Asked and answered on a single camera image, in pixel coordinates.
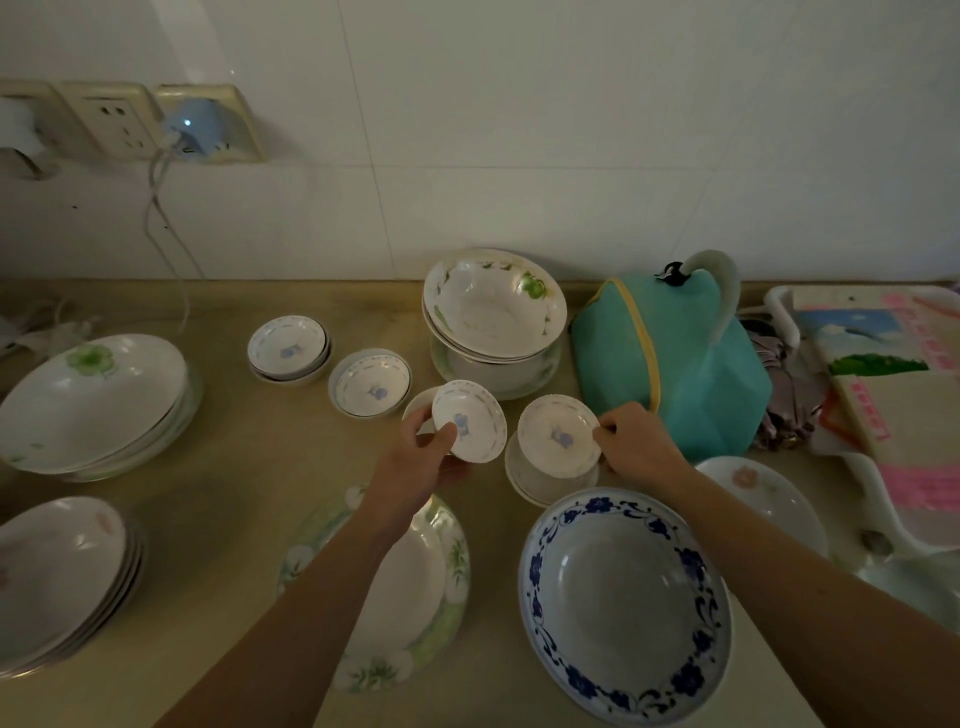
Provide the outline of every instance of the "small dish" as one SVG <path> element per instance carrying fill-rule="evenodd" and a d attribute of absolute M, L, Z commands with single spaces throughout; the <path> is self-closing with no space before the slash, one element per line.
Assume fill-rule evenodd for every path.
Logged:
<path fill-rule="evenodd" d="M 306 316 L 281 316 L 258 328 L 247 345 L 247 358 L 271 379 L 296 379 L 316 369 L 326 352 L 326 329 Z"/>
<path fill-rule="evenodd" d="M 566 395 L 546 395 L 523 410 L 516 426 L 524 456 L 537 470 L 558 478 L 580 477 L 600 459 L 593 442 L 599 427 L 589 407 Z"/>
<path fill-rule="evenodd" d="M 410 393 L 410 365 L 385 349 L 365 349 L 343 359 L 330 375 L 334 406 L 350 417 L 382 417 L 399 407 Z"/>
<path fill-rule="evenodd" d="M 493 395 L 479 384 L 454 379 L 433 399 L 433 423 L 457 425 L 451 452 L 469 463 L 489 463 L 507 444 L 507 418 Z"/>
<path fill-rule="evenodd" d="M 527 536 L 520 617 L 550 677 L 614 725 L 686 721 L 730 663 L 730 598 L 689 527 L 633 491 L 591 489 L 548 508 Z"/>
<path fill-rule="evenodd" d="M 427 404 L 432 405 L 433 398 L 437 394 L 438 389 L 440 389 L 440 387 L 430 387 L 430 389 L 424 389 L 416 397 L 410 400 L 410 402 L 407 404 L 407 408 L 403 410 L 403 419 L 406 420 L 408 417 L 410 417 L 410 413 L 414 410 L 425 407 Z M 420 426 L 420 429 L 417 430 L 417 434 L 427 435 L 436 431 L 437 428 L 434 426 L 433 418 L 431 417 Z"/>
<path fill-rule="evenodd" d="M 580 477 L 567 479 L 541 473 L 523 456 L 520 445 L 516 441 L 516 433 L 510 436 L 503 461 L 507 470 L 507 479 L 514 486 L 514 490 L 524 500 L 540 508 L 549 508 L 571 493 L 595 487 L 597 478 L 600 476 L 600 468 L 596 465 Z"/>
<path fill-rule="evenodd" d="M 829 556 L 827 532 L 810 501 L 772 468 L 745 457 L 722 455 L 704 460 L 697 470 L 749 505 L 801 544 Z"/>

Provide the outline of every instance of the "small saucer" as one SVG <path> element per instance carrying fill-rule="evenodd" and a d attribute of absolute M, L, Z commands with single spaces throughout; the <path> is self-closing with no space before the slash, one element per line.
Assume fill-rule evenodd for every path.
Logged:
<path fill-rule="evenodd" d="M 558 478 L 580 477 L 600 459 L 593 442 L 596 417 L 579 400 L 546 395 L 533 400 L 516 426 L 523 455 L 541 473 Z"/>
<path fill-rule="evenodd" d="M 540 508 L 548 508 L 571 493 L 595 487 L 600 475 L 600 468 L 596 465 L 580 477 L 567 479 L 541 473 L 523 456 L 516 441 L 516 433 L 507 443 L 503 460 L 507 468 L 507 478 L 514 490 Z"/>
<path fill-rule="evenodd" d="M 469 463 L 489 463 L 507 444 L 507 419 L 493 395 L 476 382 L 454 379 L 433 399 L 433 422 L 439 429 L 457 425 L 451 451 Z"/>
<path fill-rule="evenodd" d="M 397 407 L 410 392 L 410 367 L 392 352 L 351 362 L 337 376 L 334 403 L 353 417 L 377 417 Z"/>

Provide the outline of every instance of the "ceramic tableware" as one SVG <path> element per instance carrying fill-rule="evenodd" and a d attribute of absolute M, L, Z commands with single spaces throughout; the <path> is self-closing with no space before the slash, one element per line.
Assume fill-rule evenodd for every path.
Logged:
<path fill-rule="evenodd" d="M 488 463 L 507 444 L 507 419 L 494 396 L 479 384 L 454 379 L 433 398 L 433 423 L 457 425 L 451 452 L 469 463 Z"/>
<path fill-rule="evenodd" d="M 524 397 L 529 397 L 549 384 L 550 380 L 557 373 L 557 370 L 560 369 L 561 351 L 560 341 L 555 341 L 546 351 L 537 355 L 540 369 L 532 378 L 517 387 L 500 389 L 495 386 L 502 381 L 499 376 L 487 377 L 486 371 L 470 366 L 471 364 L 476 364 L 475 362 L 470 362 L 465 357 L 451 350 L 436 337 L 430 339 L 430 359 L 444 380 L 470 379 L 490 392 L 496 397 L 497 401 L 519 400 Z"/>
<path fill-rule="evenodd" d="M 593 430 L 600 426 L 589 407 L 566 395 L 546 395 L 530 402 L 516 425 L 523 455 L 541 473 L 580 477 L 597 464 L 600 446 Z"/>
<path fill-rule="evenodd" d="M 139 449 L 124 449 L 117 455 L 86 468 L 61 475 L 60 479 L 68 483 L 88 483 L 95 480 L 104 480 L 128 473 L 160 455 L 173 445 L 183 431 L 187 429 L 187 426 L 193 422 L 193 418 L 203 401 L 204 381 L 193 367 L 189 368 L 187 382 L 186 392 L 183 400 L 176 408 L 174 417 L 155 439 L 143 444 Z"/>
<path fill-rule="evenodd" d="M 440 387 L 430 387 L 430 389 L 424 389 L 416 397 L 414 397 L 407 404 L 406 409 L 403 410 L 403 419 L 406 420 L 410 417 L 410 413 L 414 412 L 421 407 L 425 407 L 427 404 L 433 404 L 433 398 L 437 394 L 437 390 Z M 420 426 L 420 429 L 417 430 L 418 435 L 425 435 L 431 432 L 436 432 L 437 428 L 433 425 L 433 418 L 431 417 L 425 423 Z"/>
<path fill-rule="evenodd" d="M 810 501 L 772 468 L 745 457 L 711 457 L 697 470 L 733 493 L 801 544 L 829 556 L 827 532 Z"/>
<path fill-rule="evenodd" d="M 186 377 L 177 347 L 147 334 L 108 336 L 58 354 L 0 404 L 3 459 L 45 474 L 102 460 L 154 427 Z"/>
<path fill-rule="evenodd" d="M 326 329 L 319 322 L 307 316 L 281 316 L 253 333 L 247 358 L 264 376 L 296 379 L 316 369 L 326 343 Z"/>
<path fill-rule="evenodd" d="M 126 544 L 123 519 L 91 497 L 53 500 L 0 526 L 0 673 L 84 624 L 120 573 Z"/>
<path fill-rule="evenodd" d="M 366 486 L 316 511 L 280 566 L 277 595 L 350 518 Z M 446 504 L 433 496 L 383 560 L 334 673 L 333 687 L 374 692 L 416 675 L 456 636 L 467 607 L 467 539 Z"/>
<path fill-rule="evenodd" d="M 520 557 L 523 626 L 561 689 L 617 725 L 673 725 L 727 670 L 727 589 L 684 521 L 633 491 L 567 496 Z"/>
<path fill-rule="evenodd" d="M 366 349 L 351 354 L 333 370 L 330 399 L 351 417 L 379 417 L 403 403 L 412 382 L 410 365 L 399 354 Z"/>
<path fill-rule="evenodd" d="M 495 250 L 458 253 L 423 283 L 437 329 L 465 349 L 501 358 L 542 351 L 566 326 L 560 286 L 536 263 Z"/>
<path fill-rule="evenodd" d="M 547 508 L 562 497 L 571 493 L 593 488 L 597 484 L 600 469 L 594 465 L 583 475 L 571 478 L 558 478 L 541 473 L 523 456 L 516 441 L 516 433 L 511 435 L 503 456 L 507 470 L 507 479 L 522 498 L 540 508 Z"/>

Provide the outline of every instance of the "hand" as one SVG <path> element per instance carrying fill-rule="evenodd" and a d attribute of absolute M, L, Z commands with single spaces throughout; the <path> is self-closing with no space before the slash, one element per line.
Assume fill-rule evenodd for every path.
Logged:
<path fill-rule="evenodd" d="M 439 484 L 469 474 L 468 463 L 448 455 L 457 441 L 457 425 L 447 423 L 434 435 L 417 434 L 430 416 L 428 404 L 400 424 L 399 438 L 376 461 L 357 511 L 383 530 L 391 545 L 406 533 Z"/>
<path fill-rule="evenodd" d="M 691 470 L 660 418 L 635 401 L 600 417 L 593 439 L 616 473 L 659 500 Z"/>

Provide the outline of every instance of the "blue and white bowl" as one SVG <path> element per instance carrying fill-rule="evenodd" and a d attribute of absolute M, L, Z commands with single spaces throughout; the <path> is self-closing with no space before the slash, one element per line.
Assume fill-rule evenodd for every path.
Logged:
<path fill-rule="evenodd" d="M 558 501 L 520 558 L 520 613 L 547 672 L 616 725 L 688 719 L 730 660 L 726 586 L 687 525 L 632 491 Z"/>

